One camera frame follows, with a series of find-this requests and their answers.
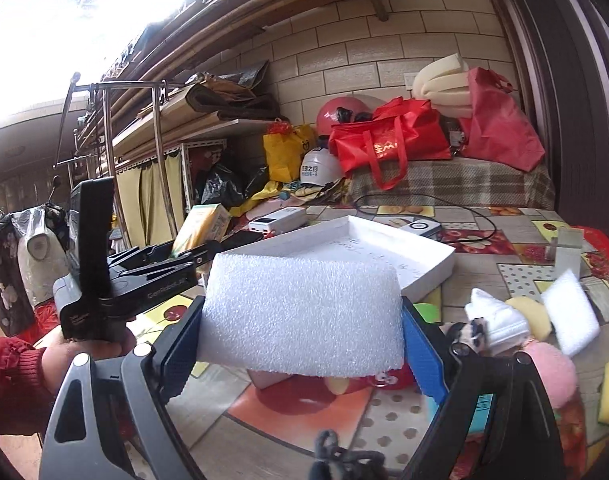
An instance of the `red sleeve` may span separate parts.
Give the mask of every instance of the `red sleeve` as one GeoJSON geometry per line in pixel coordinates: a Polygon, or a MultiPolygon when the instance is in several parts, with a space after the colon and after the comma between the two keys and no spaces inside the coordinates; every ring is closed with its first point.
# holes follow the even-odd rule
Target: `red sleeve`
{"type": "Polygon", "coordinates": [[[54,397],[44,387],[36,350],[15,337],[0,337],[0,435],[46,430],[54,397]]]}

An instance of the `white cardboard box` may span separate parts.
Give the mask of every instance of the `white cardboard box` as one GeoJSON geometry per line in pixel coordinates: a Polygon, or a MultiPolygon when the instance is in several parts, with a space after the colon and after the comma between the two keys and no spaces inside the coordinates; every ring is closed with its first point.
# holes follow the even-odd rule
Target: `white cardboard box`
{"type": "Polygon", "coordinates": [[[401,294],[419,301],[454,269],[454,248],[394,227],[345,216],[239,247],[227,253],[340,262],[390,263],[401,294]]]}

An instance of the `helmet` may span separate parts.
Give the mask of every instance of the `helmet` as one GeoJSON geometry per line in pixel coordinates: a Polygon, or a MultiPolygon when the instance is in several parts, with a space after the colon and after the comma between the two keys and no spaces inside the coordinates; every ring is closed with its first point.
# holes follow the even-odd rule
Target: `helmet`
{"type": "Polygon", "coordinates": [[[304,156],[300,167],[300,182],[325,186],[342,178],[341,164],[327,148],[314,148],[304,156]]]}
{"type": "Polygon", "coordinates": [[[326,102],[318,112],[318,118],[315,121],[318,135],[331,135],[331,126],[340,122],[337,114],[338,108],[346,108],[347,110],[351,110],[353,112],[352,117],[355,117],[356,114],[359,114],[360,112],[371,111],[369,107],[357,97],[335,97],[334,99],[326,102]]]}

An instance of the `red tote bag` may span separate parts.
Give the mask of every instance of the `red tote bag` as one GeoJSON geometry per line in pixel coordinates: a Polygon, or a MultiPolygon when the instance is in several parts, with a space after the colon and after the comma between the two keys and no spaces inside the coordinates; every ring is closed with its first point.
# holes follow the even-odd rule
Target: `red tote bag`
{"type": "Polygon", "coordinates": [[[383,190],[396,186],[407,174],[409,160],[450,159],[451,152],[439,114],[428,101],[393,99],[374,112],[374,120],[334,124],[329,151],[338,157],[345,174],[369,166],[383,190]],[[384,182],[379,162],[397,160],[400,171],[384,182]]]}
{"type": "Polygon", "coordinates": [[[462,156],[501,162],[522,171],[533,170],[545,149],[526,115],[509,95],[511,84],[493,70],[469,71],[473,114],[460,119],[465,133],[462,156]]]}

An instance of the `human hand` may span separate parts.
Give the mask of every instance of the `human hand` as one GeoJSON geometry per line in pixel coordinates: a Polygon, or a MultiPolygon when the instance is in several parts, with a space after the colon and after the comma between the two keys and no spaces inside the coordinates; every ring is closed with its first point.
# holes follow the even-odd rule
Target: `human hand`
{"type": "Polygon", "coordinates": [[[131,330],[124,329],[124,339],[121,343],[109,341],[68,341],[62,336],[62,331],[54,335],[42,354],[42,373],[44,386],[52,394],[57,395],[64,376],[69,370],[73,358],[80,353],[89,354],[92,359],[111,359],[131,352],[136,346],[136,337],[131,330]]]}

